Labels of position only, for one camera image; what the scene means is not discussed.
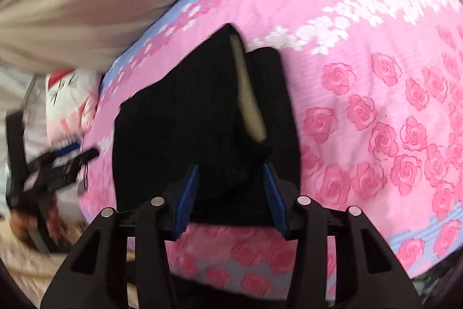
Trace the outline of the left hand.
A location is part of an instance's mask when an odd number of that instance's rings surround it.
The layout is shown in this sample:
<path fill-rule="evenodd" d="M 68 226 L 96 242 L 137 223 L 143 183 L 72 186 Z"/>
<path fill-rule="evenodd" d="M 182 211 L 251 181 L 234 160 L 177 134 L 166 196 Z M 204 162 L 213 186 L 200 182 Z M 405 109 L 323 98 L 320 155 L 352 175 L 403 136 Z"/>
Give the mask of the left hand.
<path fill-rule="evenodd" d="M 78 234 L 75 228 L 67 226 L 59 214 L 57 206 L 58 200 L 55 195 L 49 201 L 49 212 L 47 220 L 47 229 L 49 236 L 54 240 L 66 241 L 74 245 Z M 33 246 L 30 232 L 38 228 L 37 219 L 34 216 L 13 210 L 10 212 L 10 229 L 13 234 L 24 244 Z"/>

